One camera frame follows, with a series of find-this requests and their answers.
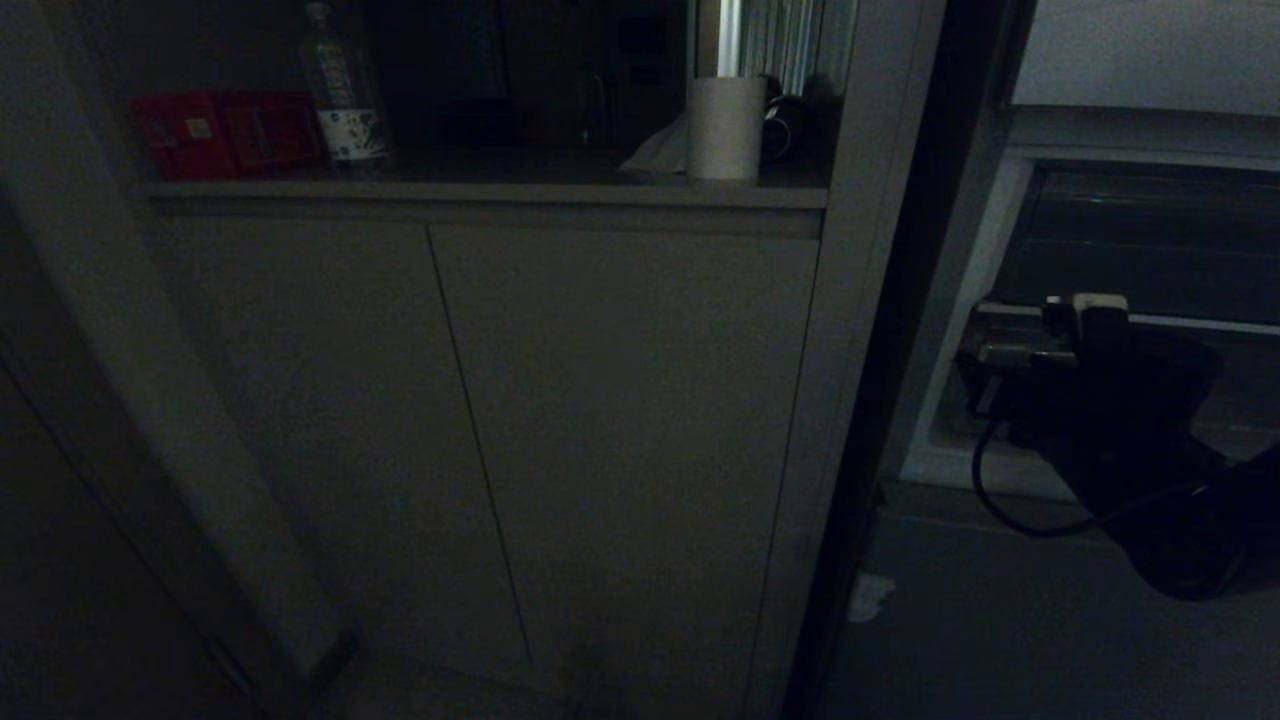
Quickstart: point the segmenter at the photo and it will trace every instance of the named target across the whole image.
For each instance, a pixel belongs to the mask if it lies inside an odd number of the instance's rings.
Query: wall
[[[113,149],[93,132],[113,129],[87,111],[102,110],[102,97],[77,92],[86,58],[55,41],[74,36],[49,8],[19,0],[0,23],[0,193],[192,514],[306,671],[340,619],[179,331],[111,173]]]
[[[1172,601],[1102,539],[996,529],[968,518],[977,501],[961,491],[927,491],[927,512],[895,510],[896,489],[864,569],[897,587],[877,618],[845,625],[819,717],[1176,720],[1280,707],[1280,591]]]

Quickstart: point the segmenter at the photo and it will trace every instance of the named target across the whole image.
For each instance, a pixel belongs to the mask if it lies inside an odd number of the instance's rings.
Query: black cable
[[[982,437],[978,438],[978,446],[973,451],[973,492],[974,495],[978,496],[978,501],[982,502],[982,506],[987,509],[987,512],[991,512],[997,520],[1000,520],[1009,528],[1028,537],[1065,538],[1065,537],[1078,536],[1080,533],[1087,533],[1100,525],[1106,525],[1114,520],[1124,518],[1130,512],[1137,512],[1138,510],[1143,510],[1148,505],[1160,502],[1161,500],[1176,497],[1180,495],[1192,495],[1194,492],[1198,492],[1208,487],[1208,484],[1204,482],[1192,482],[1192,483],[1170,486],[1167,488],[1156,491],[1153,493],[1130,500],[1129,502],[1120,505],[1120,507],[1112,510],[1111,512],[1107,512],[1106,515],[1093,515],[1078,523],[1071,523],[1069,525],[1061,525],[1057,528],[1032,528],[1030,525],[1024,525],[1018,520],[1012,519],[1011,516],[1006,515],[1005,511],[1001,510],[996,505],[996,502],[991,500],[991,496],[987,495],[987,488],[983,487],[982,484],[982,456],[987,451],[987,443],[991,442],[991,438],[996,434],[996,430],[1000,429],[1000,425],[1001,420],[992,420],[987,425],[987,429],[983,430]]]

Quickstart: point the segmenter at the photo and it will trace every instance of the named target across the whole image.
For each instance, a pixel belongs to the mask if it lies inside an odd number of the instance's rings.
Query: black device
[[[1211,600],[1280,584],[1280,445],[1233,465],[1192,436],[1217,352],[1175,333],[1129,323],[1120,296],[1051,297],[1053,343],[1021,365],[956,357],[969,413],[988,421],[973,457],[974,492],[997,519],[1032,537],[1100,528],[1142,578],[1180,600]],[[1037,451],[1091,514],[1033,528],[982,482],[988,442]]]

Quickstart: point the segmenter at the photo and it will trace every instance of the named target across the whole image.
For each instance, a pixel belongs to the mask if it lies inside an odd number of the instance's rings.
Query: red box
[[[137,97],[160,174],[234,179],[324,161],[311,99],[301,92],[188,92]]]

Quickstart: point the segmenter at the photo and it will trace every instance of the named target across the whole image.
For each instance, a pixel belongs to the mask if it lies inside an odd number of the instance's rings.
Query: bottle label
[[[334,160],[387,156],[387,137],[374,109],[319,110],[320,129]]]

